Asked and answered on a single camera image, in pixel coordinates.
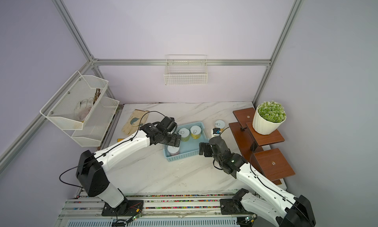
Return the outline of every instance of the blue plastic basket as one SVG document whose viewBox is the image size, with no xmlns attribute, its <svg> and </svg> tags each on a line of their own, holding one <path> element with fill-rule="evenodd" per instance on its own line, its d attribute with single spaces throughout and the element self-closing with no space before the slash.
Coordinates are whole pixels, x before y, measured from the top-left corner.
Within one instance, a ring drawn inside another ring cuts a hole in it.
<svg viewBox="0 0 378 227">
<path fill-rule="evenodd" d="M 182 158 L 187 158 L 189 156 L 198 155 L 199 150 L 200 150 L 200 147 L 199 147 L 200 142 L 209 142 L 209 139 L 206 137 L 206 134 L 205 134 L 205 126 L 203 125 L 201 121 L 186 124 L 186 125 L 180 125 L 177 127 L 176 133 L 178 133 L 178 131 L 182 128 L 187 128 L 190 130 L 190 128 L 194 125 L 198 125 L 201 127 L 201 137 L 199 139 L 193 139 L 192 136 L 189 135 L 190 138 L 188 141 L 180 142 L 180 150 L 179 150 L 180 154 L 175 155 L 175 156 L 171 156 L 168 152 L 168 146 L 164 145 L 163 153 L 164 153 L 164 157 L 168 161 L 174 161 L 174 160 L 179 160 Z"/>
</svg>

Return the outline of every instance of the black cable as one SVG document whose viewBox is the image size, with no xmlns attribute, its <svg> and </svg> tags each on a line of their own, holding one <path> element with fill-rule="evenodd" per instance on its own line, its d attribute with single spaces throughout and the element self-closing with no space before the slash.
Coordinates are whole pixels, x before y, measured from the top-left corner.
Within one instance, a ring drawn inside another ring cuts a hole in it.
<svg viewBox="0 0 378 227">
<path fill-rule="evenodd" d="M 116 226 L 117 226 L 117 223 L 118 223 L 118 215 L 117 215 L 117 212 L 116 212 L 116 208 L 113 208 L 113 212 L 114 212 L 114 214 L 116 214 Z"/>
<path fill-rule="evenodd" d="M 134 216 L 132 216 L 132 217 L 130 217 L 127 221 L 126 221 L 126 226 L 128 226 L 129 225 L 129 223 L 131 223 L 131 222 L 133 222 L 134 221 L 134 218 L 137 216 L 137 215 L 139 215 L 139 213 L 141 213 L 142 212 L 142 210 L 140 209 L 140 207 L 138 206 L 138 207 L 135 207 L 136 205 L 134 205 L 134 206 L 131 206 L 131 207 L 129 207 L 127 210 L 129 210 L 130 208 L 136 208 L 137 210 L 139 209 L 139 211 L 137 211 L 136 212 L 136 214 L 134 215 Z"/>
<path fill-rule="evenodd" d="M 253 221 L 252 222 L 252 225 L 251 226 L 249 226 L 249 223 L 247 222 L 247 223 L 242 223 L 242 222 L 236 222 L 236 224 L 238 224 L 238 225 L 240 225 L 240 226 L 246 226 L 246 227 L 252 227 L 253 226 L 253 224 L 255 223 L 255 221 Z"/>
<path fill-rule="evenodd" d="M 172 134 L 174 134 L 176 132 L 176 130 L 177 130 L 177 123 L 176 123 L 176 126 L 175 126 L 175 130 L 173 131 Z"/>
<path fill-rule="evenodd" d="M 220 207 L 221 209 L 223 209 L 223 210 L 225 210 L 225 211 L 227 211 L 227 212 L 230 212 L 230 213 L 234 213 L 235 211 L 230 211 L 230 210 L 227 210 L 226 208 L 224 208 L 224 207 Z"/>
<path fill-rule="evenodd" d="M 243 130 L 245 130 L 242 126 L 237 126 L 237 125 L 233 125 L 233 126 L 228 126 L 227 128 L 225 128 L 219 135 L 223 134 L 223 132 L 228 129 L 229 127 L 239 127 L 239 128 L 242 128 Z"/>
<path fill-rule="evenodd" d="M 279 194 L 278 192 L 274 191 L 273 189 L 271 189 L 270 187 L 266 186 L 261 180 L 260 178 L 253 172 L 252 170 L 252 164 L 250 163 L 249 164 L 249 168 L 251 169 L 251 172 L 257 177 L 257 179 L 261 182 L 262 185 L 264 185 L 267 189 L 270 189 L 271 191 L 277 193 L 278 195 L 280 195 L 284 201 L 288 201 L 292 206 L 294 206 L 298 211 L 300 211 L 300 213 L 302 213 L 302 215 L 307 219 L 307 221 L 309 222 L 309 224 L 312 226 L 310 220 L 307 218 L 307 216 L 305 216 L 305 214 L 303 214 L 303 212 L 298 208 L 296 207 L 291 201 L 289 201 L 288 199 L 286 199 L 284 196 L 282 196 L 281 194 Z"/>
<path fill-rule="evenodd" d="M 73 167 L 73 168 L 71 168 L 71 169 L 66 170 L 65 172 L 63 172 L 63 173 L 60 174 L 60 176 L 59 176 L 59 180 L 60 180 L 62 183 L 65 183 L 65 184 L 68 184 L 68 185 L 71 185 L 71 186 L 75 186 L 75 187 L 79 187 L 79 188 L 84 188 L 84 187 L 81 187 L 81 186 L 78 186 L 78 185 L 74 185 L 74 184 L 71 184 L 71 183 L 66 183 L 66 182 L 64 182 L 64 181 L 61 179 L 61 177 L 62 177 L 62 175 L 63 175 L 64 173 L 66 173 L 67 171 L 70 171 L 70 170 L 72 170 L 72 169 L 74 169 L 74 168 L 78 168 L 78 167 L 80 167 L 80 166 L 82 166 L 82 165 L 88 164 L 89 162 L 90 162 L 90 161 L 88 161 L 88 162 L 86 162 L 86 163 L 84 163 L 84 164 L 81 164 L 81 165 L 75 166 L 75 167 Z"/>
<path fill-rule="evenodd" d="M 109 149 L 109 151 L 106 151 L 105 153 L 103 153 L 103 154 L 101 154 L 101 155 L 102 155 L 102 156 L 105 156 L 108 152 L 110 152 L 112 149 L 116 148 L 117 146 L 121 145 L 122 143 L 125 143 L 125 142 L 128 142 L 128 141 L 132 141 L 132 140 L 135 138 L 135 136 L 138 134 L 138 132 L 139 132 L 139 127 L 140 127 L 140 125 L 141 125 L 141 122 L 142 122 L 143 117 L 144 117 L 145 115 L 147 115 L 148 113 L 151 113 L 151 112 L 157 112 L 157 113 L 159 113 L 159 114 L 161 114 L 162 116 L 165 117 L 165 115 L 163 115 L 162 113 L 160 113 L 160 112 L 158 112 L 158 111 L 149 111 L 149 112 L 145 113 L 145 114 L 142 116 L 141 120 L 139 121 L 138 129 L 136 130 L 136 133 L 135 133 L 135 135 L 134 135 L 132 138 L 127 139 L 126 141 L 122 141 L 120 144 L 115 145 L 114 147 L 112 147 L 111 149 Z"/>
<path fill-rule="evenodd" d="M 215 159 L 213 160 L 213 166 L 214 166 L 216 169 L 223 170 L 223 169 L 218 168 L 218 167 L 215 166 Z"/>
</svg>

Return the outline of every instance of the white wire basket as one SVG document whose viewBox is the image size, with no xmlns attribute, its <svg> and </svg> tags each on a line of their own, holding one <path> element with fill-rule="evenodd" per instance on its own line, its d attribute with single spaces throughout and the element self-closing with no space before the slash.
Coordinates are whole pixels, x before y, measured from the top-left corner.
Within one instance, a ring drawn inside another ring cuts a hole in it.
<svg viewBox="0 0 378 227">
<path fill-rule="evenodd" d="M 84 128 L 75 130 L 70 137 L 80 146 L 101 146 L 118 104 L 117 100 L 102 97 Z"/>
<path fill-rule="evenodd" d="M 72 78 L 77 79 L 52 109 L 47 110 L 47 107 L 54 97 L 40 110 L 61 130 L 82 130 L 108 88 L 108 81 L 96 76 L 81 75 L 76 71 Z M 101 94 L 93 104 L 98 89 Z"/>
<path fill-rule="evenodd" d="M 206 55 L 167 55 L 166 85 L 203 85 L 208 82 Z"/>
</svg>

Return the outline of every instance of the white flower pot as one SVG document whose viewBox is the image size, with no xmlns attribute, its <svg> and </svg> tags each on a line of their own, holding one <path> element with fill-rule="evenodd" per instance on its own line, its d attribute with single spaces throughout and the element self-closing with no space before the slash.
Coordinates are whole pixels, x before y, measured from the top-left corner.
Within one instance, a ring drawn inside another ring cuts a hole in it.
<svg viewBox="0 0 378 227">
<path fill-rule="evenodd" d="M 278 126 L 280 126 L 284 121 L 282 121 L 281 123 L 273 123 L 271 121 L 267 121 L 262 118 L 258 113 L 258 110 L 256 110 L 255 115 L 253 116 L 252 126 L 259 134 L 268 135 L 276 130 Z"/>
</svg>

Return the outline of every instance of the yellow can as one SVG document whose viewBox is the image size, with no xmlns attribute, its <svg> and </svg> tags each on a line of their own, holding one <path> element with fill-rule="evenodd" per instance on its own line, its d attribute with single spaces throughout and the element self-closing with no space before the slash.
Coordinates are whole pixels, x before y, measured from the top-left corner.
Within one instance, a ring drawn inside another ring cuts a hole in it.
<svg viewBox="0 0 378 227">
<path fill-rule="evenodd" d="M 181 141 L 186 142 L 190 138 L 190 131 L 189 129 L 182 128 L 178 131 L 178 134 L 181 135 Z"/>
<path fill-rule="evenodd" d="M 192 138 L 199 139 L 201 137 L 201 127 L 198 125 L 194 125 L 190 128 L 190 134 Z"/>
</svg>

